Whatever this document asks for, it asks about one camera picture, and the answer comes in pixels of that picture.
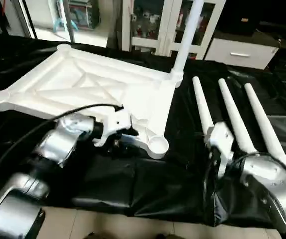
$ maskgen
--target black cloth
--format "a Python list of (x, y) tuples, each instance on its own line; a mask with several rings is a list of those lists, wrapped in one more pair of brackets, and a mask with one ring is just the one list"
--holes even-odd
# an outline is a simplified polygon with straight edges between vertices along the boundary
[[(50, 56), (58, 44), (60, 42), (0, 37), (0, 90)], [(165, 72), (170, 72), (174, 64), (166, 57), (71, 45)], [(250, 82), (286, 153), (286, 74), (188, 60), (184, 80), (175, 90), (168, 116), (165, 137), (170, 150), (165, 158), (153, 160), (142, 150), (132, 148), (107, 154), (87, 143), (80, 144), (64, 168), (60, 184), (52, 190), (46, 203), (211, 226), (225, 223), (271, 227), (268, 214), (259, 206), (259, 199), (241, 185), (238, 178), (227, 179), (228, 182), (215, 195), (215, 203), (204, 211), (203, 177), (208, 152), (203, 142), (193, 76), (201, 80), (214, 123), (224, 120), (230, 126), (218, 86), (220, 78), (226, 79), (255, 148), (266, 151), (243, 89), (243, 85)], [(0, 112), (0, 157), (11, 144), (42, 121), (20, 112)], [(9, 155), (0, 168), (0, 188), (50, 128), (40, 130)]]

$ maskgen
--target white tray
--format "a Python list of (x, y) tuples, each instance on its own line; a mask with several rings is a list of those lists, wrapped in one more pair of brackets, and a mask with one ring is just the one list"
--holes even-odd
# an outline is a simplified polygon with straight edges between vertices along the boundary
[[(132, 116), (133, 128), (139, 132), (134, 144), (147, 150), (152, 147), (159, 153), (150, 156), (162, 157), (168, 150), (163, 136), (177, 83), (170, 80), (170, 74), (72, 49), (66, 44), (57, 49), (0, 91), (0, 111), (11, 109), (49, 119), (88, 104), (123, 105)], [(81, 113), (102, 121), (113, 111), (111, 107), (97, 107)]]

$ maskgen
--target drawer handle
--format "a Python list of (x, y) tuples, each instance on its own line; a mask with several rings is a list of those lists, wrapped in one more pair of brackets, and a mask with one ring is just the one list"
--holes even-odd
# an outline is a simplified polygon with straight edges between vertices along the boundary
[(248, 54), (235, 53), (235, 52), (231, 52), (231, 56), (251, 57)]

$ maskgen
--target white pole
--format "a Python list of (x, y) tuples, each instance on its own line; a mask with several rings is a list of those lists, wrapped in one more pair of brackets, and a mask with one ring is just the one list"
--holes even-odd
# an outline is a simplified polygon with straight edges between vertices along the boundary
[(270, 153), (273, 157), (281, 161), (286, 165), (286, 155), (283, 151), (283, 148), (278, 141), (278, 138), (274, 132), (274, 129), (269, 122), (267, 115), (259, 102), (257, 95), (250, 83), (245, 84), (245, 90), (248, 95), (249, 101), (253, 108), (255, 118), (259, 125), (259, 128), (262, 132), (263, 139), (267, 148), (268, 153)]
[(188, 21), (183, 34), (181, 48), (177, 54), (175, 65), (173, 67), (174, 72), (182, 72), (184, 70), (186, 59), (188, 57), (189, 49), (195, 35), (203, 5), (204, 0), (194, 0), (193, 2), (192, 9), (189, 13)]
[(245, 153), (254, 153), (257, 150), (254, 148), (251, 138), (248, 135), (247, 129), (244, 125), (241, 115), (236, 107), (234, 99), (228, 89), (228, 86), (224, 79), (218, 81), (221, 89), (223, 99), (226, 105), (229, 119), (231, 120), (234, 134), (239, 148)]
[(201, 118), (201, 124), (204, 135), (207, 135), (207, 131), (210, 127), (214, 127), (211, 113), (209, 112), (207, 102), (204, 96), (201, 82), (197, 76), (193, 77), (193, 85), (195, 90), (195, 97), (198, 107), (199, 116)]

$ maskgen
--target floor tile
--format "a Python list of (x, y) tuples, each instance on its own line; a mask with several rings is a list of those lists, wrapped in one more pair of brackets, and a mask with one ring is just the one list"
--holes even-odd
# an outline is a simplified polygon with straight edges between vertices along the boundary
[(70, 239), (81, 239), (90, 232), (109, 239), (154, 239), (158, 233), (174, 231), (172, 222), (78, 210)]
[(186, 239), (268, 239), (265, 229), (239, 228), (226, 225), (209, 227), (202, 224), (174, 223), (175, 234)]
[(282, 239), (281, 235), (279, 232), (275, 229), (265, 229), (268, 239)]
[(46, 217), (37, 239), (69, 239), (77, 214), (75, 209), (42, 207)]

